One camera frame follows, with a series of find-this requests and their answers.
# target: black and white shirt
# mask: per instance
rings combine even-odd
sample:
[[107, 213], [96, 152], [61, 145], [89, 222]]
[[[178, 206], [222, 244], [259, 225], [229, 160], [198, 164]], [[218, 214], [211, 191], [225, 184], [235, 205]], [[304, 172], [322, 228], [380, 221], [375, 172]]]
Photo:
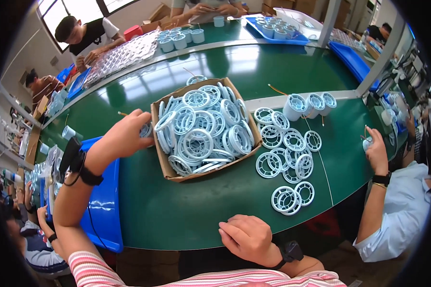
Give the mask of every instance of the black and white shirt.
[[80, 43], [69, 45], [70, 56], [74, 63], [77, 56], [86, 56], [92, 50], [112, 43], [112, 37], [119, 31], [107, 18], [100, 18], [85, 25], [86, 33]]

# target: plastic packaging sheet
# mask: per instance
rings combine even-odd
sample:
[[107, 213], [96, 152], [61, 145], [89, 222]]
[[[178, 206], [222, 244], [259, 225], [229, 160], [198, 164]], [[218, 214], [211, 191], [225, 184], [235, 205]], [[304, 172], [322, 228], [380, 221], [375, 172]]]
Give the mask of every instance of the plastic packaging sheet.
[[344, 45], [351, 47], [351, 49], [360, 51], [362, 53], [364, 53], [364, 51], [366, 50], [363, 44], [361, 44], [359, 41], [355, 39], [350, 38], [347, 34], [345, 34], [345, 32], [339, 29], [334, 28], [332, 31], [332, 34], [333, 35], [330, 37], [331, 41], [342, 43]]
[[99, 83], [113, 73], [151, 58], [156, 51], [160, 30], [139, 36], [103, 54], [92, 66], [85, 81], [85, 88]]

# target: gold bracelet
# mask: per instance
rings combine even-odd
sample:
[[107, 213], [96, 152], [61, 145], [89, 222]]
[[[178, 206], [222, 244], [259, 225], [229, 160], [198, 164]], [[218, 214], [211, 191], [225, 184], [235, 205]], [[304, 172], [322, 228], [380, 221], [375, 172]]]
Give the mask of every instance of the gold bracelet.
[[386, 189], [386, 187], [383, 184], [380, 184], [378, 182], [372, 182], [372, 184], [376, 184], [376, 185], [378, 185], [378, 186], [383, 187], [384, 189]]

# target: person sitting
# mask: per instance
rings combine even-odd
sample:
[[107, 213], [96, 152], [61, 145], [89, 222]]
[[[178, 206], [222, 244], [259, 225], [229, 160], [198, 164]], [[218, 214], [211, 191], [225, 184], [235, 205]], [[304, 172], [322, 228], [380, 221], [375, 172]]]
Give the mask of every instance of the person sitting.
[[380, 28], [375, 25], [368, 26], [367, 30], [369, 31], [367, 41], [370, 42], [373, 40], [377, 45], [383, 48], [391, 33], [391, 26], [388, 23], [384, 23]]
[[74, 16], [64, 17], [54, 36], [58, 42], [69, 44], [69, 52], [80, 72], [97, 57], [125, 43], [125, 36], [118, 32], [107, 18], [99, 18], [84, 25]]
[[51, 75], [39, 78], [35, 69], [32, 69], [26, 77], [26, 87], [32, 91], [32, 111], [34, 111], [44, 96], [48, 97], [49, 104], [53, 91], [60, 91], [64, 88], [64, 84]]
[[[184, 13], [185, 5], [190, 9]], [[181, 24], [212, 22], [215, 16], [246, 15], [241, 0], [173, 0], [171, 20]]]
[[364, 262], [395, 258], [415, 244], [425, 224], [431, 201], [428, 166], [414, 161], [415, 125], [410, 112], [407, 121], [408, 144], [403, 168], [388, 178], [388, 157], [382, 135], [367, 127], [373, 144], [366, 156], [375, 176], [364, 207], [353, 246]]
[[[153, 138], [141, 138], [137, 132], [150, 119], [150, 113], [135, 110], [92, 145], [84, 161], [84, 169], [91, 172], [91, 178], [102, 175], [105, 168], [117, 158], [131, 156], [136, 151], [152, 145]], [[91, 183], [84, 182], [85, 179], [78, 173], [71, 172], [60, 188], [54, 204], [53, 222], [59, 244], [64, 250], [62, 256], [69, 263], [78, 286], [124, 286], [124, 282], [105, 263], [80, 226], [93, 189]], [[262, 265], [265, 269], [206, 273], [171, 283], [169, 286], [274, 284], [279, 287], [301, 285], [303, 282], [316, 286], [345, 286], [338, 279], [337, 273], [325, 271], [323, 264], [315, 258], [301, 254], [294, 257], [297, 260], [288, 260], [286, 263], [282, 251], [272, 243], [270, 226], [255, 216], [235, 215], [227, 222], [220, 222], [218, 231], [222, 243], [230, 252], [244, 260]]]
[[61, 245], [54, 231], [46, 223], [46, 206], [37, 210], [38, 223], [26, 221], [21, 228], [9, 206], [2, 204], [2, 214], [8, 232], [27, 264], [43, 278], [56, 279], [70, 274], [67, 263], [62, 259]]

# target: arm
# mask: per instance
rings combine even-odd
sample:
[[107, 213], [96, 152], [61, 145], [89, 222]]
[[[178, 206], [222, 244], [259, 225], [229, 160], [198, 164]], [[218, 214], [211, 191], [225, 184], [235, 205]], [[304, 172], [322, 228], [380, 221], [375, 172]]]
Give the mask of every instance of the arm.
[[[53, 235], [55, 232], [51, 229], [51, 227], [48, 225], [48, 223], [46, 223], [46, 208], [47, 207], [48, 207], [47, 205], [40, 207], [37, 210], [37, 215], [39, 218], [39, 224], [40, 224], [41, 230], [43, 230], [43, 233], [45, 234], [46, 238], [50, 238], [50, 236]], [[62, 258], [65, 258], [63, 249], [62, 249], [57, 238], [51, 242], [51, 246], [53, 247], [54, 252], [59, 254]]]
[[[85, 159], [86, 168], [94, 175], [102, 175], [115, 159], [128, 157], [139, 149], [153, 145], [153, 138], [139, 136], [139, 130], [150, 118], [150, 113], [142, 113], [138, 109], [116, 123], [89, 149]], [[72, 172], [65, 182], [71, 184], [76, 177], [77, 173]], [[54, 203], [53, 223], [63, 249], [63, 258], [67, 262], [69, 256], [76, 251], [88, 251], [101, 257], [80, 227], [92, 189], [78, 178], [74, 185], [61, 187]]]
[[[385, 143], [380, 132], [376, 129], [366, 127], [373, 144], [368, 147], [366, 156], [376, 175], [385, 176], [388, 174], [388, 156], [386, 155]], [[381, 226], [383, 207], [385, 205], [386, 188], [373, 184], [369, 198], [362, 213], [356, 243], [368, 238]]]
[[[222, 243], [234, 255], [265, 267], [275, 267], [283, 259], [279, 248], [271, 242], [270, 226], [256, 216], [235, 215], [228, 222], [219, 222]], [[279, 271], [289, 277], [324, 270], [323, 264], [309, 256], [286, 263]]]

